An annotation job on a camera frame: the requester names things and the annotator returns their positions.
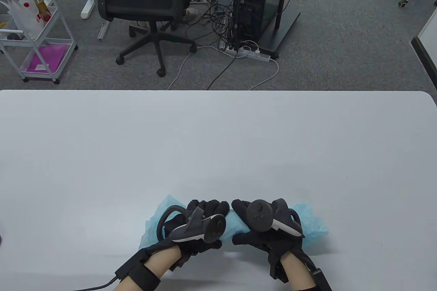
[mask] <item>carpet floor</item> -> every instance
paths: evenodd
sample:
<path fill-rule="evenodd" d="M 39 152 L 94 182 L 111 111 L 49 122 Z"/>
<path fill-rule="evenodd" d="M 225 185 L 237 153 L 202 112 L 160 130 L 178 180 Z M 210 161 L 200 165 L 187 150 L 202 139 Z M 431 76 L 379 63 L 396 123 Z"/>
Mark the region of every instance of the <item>carpet floor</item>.
<path fill-rule="evenodd" d="M 178 74 L 189 45 L 162 43 L 167 75 L 159 78 L 153 45 L 115 63 L 117 53 L 131 44 L 128 21 L 114 20 L 102 41 L 97 39 L 101 19 L 97 9 L 82 20 L 86 0 L 58 0 L 79 49 L 70 58 L 60 85 L 50 81 L 23 83 L 0 54 L 0 89 L 167 89 Z M 292 0 L 301 15 L 284 39 L 279 52 L 279 73 L 260 90 L 422 90 L 437 101 L 437 91 L 410 45 L 432 12 L 435 0 L 412 0 L 403 9 L 400 0 Z M 206 6 L 197 5 L 200 11 Z M 58 23 L 50 36 L 66 37 Z M 187 26 L 174 33 L 184 35 Z M 211 31 L 193 26 L 189 37 Z M 198 40 L 207 44 L 214 35 Z M 10 48 L 18 64 L 23 48 Z M 213 49 L 191 55 L 172 89 L 202 90 L 232 60 Z M 272 62 L 235 60 L 214 83 L 213 90 L 246 90 L 276 71 Z"/>

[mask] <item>blue crumpled plastic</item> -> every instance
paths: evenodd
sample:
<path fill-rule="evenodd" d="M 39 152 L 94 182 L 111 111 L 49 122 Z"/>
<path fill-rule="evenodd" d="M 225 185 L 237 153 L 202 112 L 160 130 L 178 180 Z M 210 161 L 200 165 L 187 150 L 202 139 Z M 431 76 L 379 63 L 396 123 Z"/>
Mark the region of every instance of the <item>blue crumpled plastic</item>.
<path fill-rule="evenodd" d="M 168 195 L 158 205 L 155 214 L 150 218 L 150 220 L 145 222 L 145 233 L 141 237 L 141 242 L 138 249 L 146 248 L 158 242 L 158 238 L 156 237 L 156 229 L 158 228 L 159 219 L 164 211 L 172 205 L 179 205 L 187 208 L 181 202 Z M 303 248 L 307 248 L 314 243 L 317 243 L 322 236 L 328 234 L 328 229 L 323 221 L 314 216 L 311 205 L 300 204 L 294 205 L 292 208 L 296 210 L 301 219 L 302 229 L 305 234 L 305 238 L 303 239 Z M 167 220 L 172 219 L 177 214 L 178 213 L 172 213 Z M 239 233 L 247 233 L 249 231 L 250 230 L 247 225 L 243 223 L 234 210 L 231 210 L 226 216 L 226 229 L 220 240 L 224 242 L 230 241 L 234 235 Z"/>

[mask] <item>white bag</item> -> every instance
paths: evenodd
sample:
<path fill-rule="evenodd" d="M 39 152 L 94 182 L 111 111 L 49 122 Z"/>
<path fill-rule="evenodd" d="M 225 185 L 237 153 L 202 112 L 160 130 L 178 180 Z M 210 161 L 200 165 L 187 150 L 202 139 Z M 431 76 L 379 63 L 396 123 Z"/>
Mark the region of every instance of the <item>white bag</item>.
<path fill-rule="evenodd" d="M 32 40 L 36 40 L 44 29 L 44 20 L 33 0 L 9 0 L 9 13 L 15 23 L 20 21 Z"/>

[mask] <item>glove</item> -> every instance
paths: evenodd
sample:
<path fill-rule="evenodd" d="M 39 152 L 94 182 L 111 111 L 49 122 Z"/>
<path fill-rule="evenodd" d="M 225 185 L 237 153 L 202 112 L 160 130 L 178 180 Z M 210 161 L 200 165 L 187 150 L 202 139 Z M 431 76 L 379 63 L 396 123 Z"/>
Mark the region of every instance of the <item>glove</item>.
<path fill-rule="evenodd" d="M 203 200 L 198 202 L 198 200 L 192 200 L 188 204 L 187 210 L 189 213 L 192 213 L 196 207 L 200 207 L 200 209 L 203 210 L 204 218 L 216 214 L 222 214 L 223 216 L 226 216 L 229 213 L 229 204 L 226 201 L 218 202 L 217 200 L 211 200 L 207 202 Z M 175 243 L 167 239 L 168 235 L 174 229 L 176 229 L 176 227 L 180 227 L 184 224 L 186 224 L 186 217 L 182 214 L 176 215 L 173 219 L 170 219 L 164 223 L 164 235 L 166 239 L 161 242 L 173 244 L 172 246 L 179 246 L 182 254 L 182 258 L 170 268 L 171 270 L 174 270 L 176 266 L 182 267 L 182 265 L 187 262 L 191 256 L 195 256 L 198 253 L 205 252 L 209 249 L 220 249 L 222 247 L 222 242 L 220 240 L 217 240 L 213 243 L 206 243 L 202 239 Z"/>
<path fill-rule="evenodd" d="M 235 213 L 241 218 L 241 220 L 247 224 L 246 212 L 247 207 L 250 202 L 242 200 L 232 201 L 232 208 Z M 273 209 L 275 209 L 275 202 L 271 204 Z M 301 224 L 299 215 L 293 209 L 290 209 L 290 215 L 293 217 L 299 225 Z M 258 232 L 250 228 L 247 233 L 236 234 L 232 238 L 232 243 L 235 245 L 248 244 L 254 246 L 257 249 L 267 252 L 268 261 L 270 264 L 270 276 L 273 279 L 279 279 L 282 282 L 288 282 L 287 274 L 285 274 L 284 268 L 281 264 L 281 257 L 288 251 L 293 253 L 297 258 L 299 258 L 307 267 L 314 271 L 316 269 L 312 260 L 305 254 L 302 250 L 302 241 L 304 236 L 296 237 L 290 235 L 283 230 L 269 229 L 266 232 Z"/>

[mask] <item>bottle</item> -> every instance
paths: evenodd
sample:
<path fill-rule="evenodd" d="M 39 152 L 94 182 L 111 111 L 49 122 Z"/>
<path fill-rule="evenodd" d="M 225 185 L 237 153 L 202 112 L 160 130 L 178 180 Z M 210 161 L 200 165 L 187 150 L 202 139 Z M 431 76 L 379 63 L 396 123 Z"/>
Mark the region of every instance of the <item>bottle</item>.
<path fill-rule="evenodd" d="M 33 0 L 35 1 L 35 4 L 39 10 L 39 13 L 42 16 L 42 19 L 44 19 L 45 22 L 48 22 L 50 18 L 52 17 L 52 13 L 47 8 L 47 5 L 45 4 L 44 0 Z"/>

